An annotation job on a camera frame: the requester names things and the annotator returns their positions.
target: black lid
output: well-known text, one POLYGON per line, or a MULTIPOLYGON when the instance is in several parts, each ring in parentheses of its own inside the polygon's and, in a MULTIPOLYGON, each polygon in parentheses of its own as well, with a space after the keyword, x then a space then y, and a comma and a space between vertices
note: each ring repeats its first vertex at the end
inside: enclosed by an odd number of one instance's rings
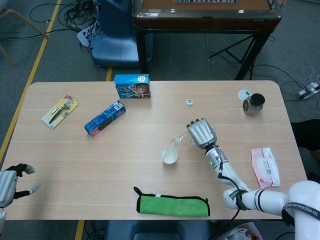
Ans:
POLYGON ((265 103, 265 97, 260 93, 255 93, 251 96, 250 102, 253 106, 259 107, 265 103))

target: plastic water bottle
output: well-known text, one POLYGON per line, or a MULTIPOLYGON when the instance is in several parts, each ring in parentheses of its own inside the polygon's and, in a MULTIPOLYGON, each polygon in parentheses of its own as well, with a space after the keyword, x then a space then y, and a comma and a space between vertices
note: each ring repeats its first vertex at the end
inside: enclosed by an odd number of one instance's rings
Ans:
POLYGON ((181 146, 181 145, 190 145, 195 144, 194 140, 192 139, 189 131, 182 133, 180 136, 171 140, 171 145, 173 147, 181 146))

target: pink wet wipes package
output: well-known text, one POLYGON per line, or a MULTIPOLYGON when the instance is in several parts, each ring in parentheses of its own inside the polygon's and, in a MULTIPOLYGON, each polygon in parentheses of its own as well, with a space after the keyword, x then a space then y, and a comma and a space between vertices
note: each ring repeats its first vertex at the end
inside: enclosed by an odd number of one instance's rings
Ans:
POLYGON ((260 189, 279 187, 279 170, 270 147, 251 149, 252 169, 259 182, 260 189))

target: yellow floor line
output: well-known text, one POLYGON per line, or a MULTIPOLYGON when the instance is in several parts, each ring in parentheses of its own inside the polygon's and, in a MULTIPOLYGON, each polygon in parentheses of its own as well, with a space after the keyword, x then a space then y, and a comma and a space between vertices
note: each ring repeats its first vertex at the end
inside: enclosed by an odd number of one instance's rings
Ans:
MULTIPOLYGON (((56 18, 57 13, 58 13, 59 6, 60 5, 56 5, 55 6, 54 11, 52 13, 51 21, 50 21, 50 23, 48 25, 48 28, 46 29, 46 32, 50 32, 51 31, 52 26, 54 25, 54 22, 55 22, 55 18, 56 18)), ((1 149, 0 149, 0 163, 3 161, 4 154, 6 152, 7 146, 8 146, 9 141, 10 141, 11 134, 14 131, 14 128, 15 128, 15 125, 16 125, 16 122, 17 122, 21 107, 22 107, 22 103, 24 102, 25 95, 27 93, 27 89, 31 85, 31 83, 32 83, 32 81, 34 79, 34 76, 36 74, 40 59, 42 57, 42 54, 44 53, 47 41, 48 41, 48 39, 44 37, 43 41, 42 41, 42 44, 41 44, 41 47, 40 47, 40 50, 38 52, 38 55, 36 56, 35 62, 33 64, 31 73, 29 75, 28 81, 25 84, 25 87, 24 87, 24 90, 22 92, 20 101, 18 103, 18 106, 16 107, 16 110, 14 112, 13 118, 12 118, 11 123, 10 123, 9 128, 8 128, 8 131, 6 132, 6 135, 4 137, 4 140, 3 140, 3 143, 2 143, 2 146, 1 146, 1 149)))
POLYGON ((79 220, 78 227, 76 228, 74 240, 81 240, 82 239, 82 233, 84 231, 84 226, 85 226, 85 220, 79 220))
POLYGON ((105 78, 107 82, 111 81, 111 75, 112 75, 112 67, 108 67, 108 71, 106 72, 106 78, 105 78))

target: white lid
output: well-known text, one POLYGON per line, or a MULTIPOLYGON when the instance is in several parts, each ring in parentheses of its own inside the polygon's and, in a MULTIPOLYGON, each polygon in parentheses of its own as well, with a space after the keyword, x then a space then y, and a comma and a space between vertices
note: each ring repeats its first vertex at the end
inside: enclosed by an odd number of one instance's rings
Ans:
POLYGON ((188 100, 186 101, 186 104, 187 104, 188 106, 192 106, 192 104, 194 104, 194 101, 192 101, 191 99, 188 99, 188 100))
POLYGON ((161 150, 161 159, 165 164, 174 164, 178 159, 177 151, 170 146, 161 150))
POLYGON ((247 97, 251 96, 252 93, 247 89, 242 89, 238 92, 238 97, 241 101, 244 101, 247 97))

